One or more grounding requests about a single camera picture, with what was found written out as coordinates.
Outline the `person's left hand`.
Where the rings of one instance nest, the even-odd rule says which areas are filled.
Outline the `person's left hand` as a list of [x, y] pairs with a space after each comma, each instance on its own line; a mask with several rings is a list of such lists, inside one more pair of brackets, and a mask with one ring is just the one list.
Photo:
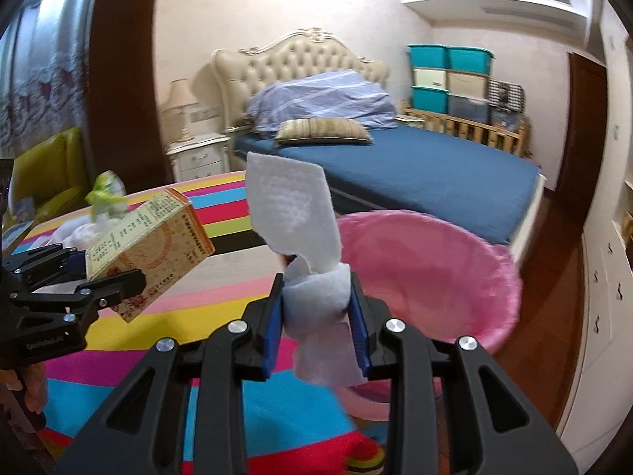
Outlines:
[[1, 370], [0, 381], [9, 390], [25, 391], [24, 400], [29, 412], [41, 414], [47, 402], [47, 378], [44, 363], [14, 370]]

